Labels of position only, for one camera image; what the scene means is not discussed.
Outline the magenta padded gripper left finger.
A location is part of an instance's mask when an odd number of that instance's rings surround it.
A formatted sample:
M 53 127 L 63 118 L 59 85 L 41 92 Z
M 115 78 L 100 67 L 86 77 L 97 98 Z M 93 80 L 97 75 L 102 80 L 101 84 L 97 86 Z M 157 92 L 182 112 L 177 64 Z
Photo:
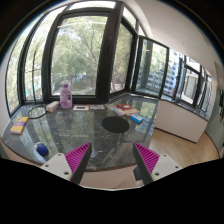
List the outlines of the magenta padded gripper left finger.
M 88 142 L 66 154 L 55 154 L 41 169 L 79 185 L 91 153 L 92 144 Z

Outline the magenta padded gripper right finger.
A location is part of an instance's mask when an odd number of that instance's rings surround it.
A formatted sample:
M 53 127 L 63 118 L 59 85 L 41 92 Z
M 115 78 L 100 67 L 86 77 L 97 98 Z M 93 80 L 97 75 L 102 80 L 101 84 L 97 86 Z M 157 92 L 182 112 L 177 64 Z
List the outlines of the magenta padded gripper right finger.
M 145 185 L 182 169 L 168 154 L 158 154 L 138 143 L 133 144 L 133 154 Z

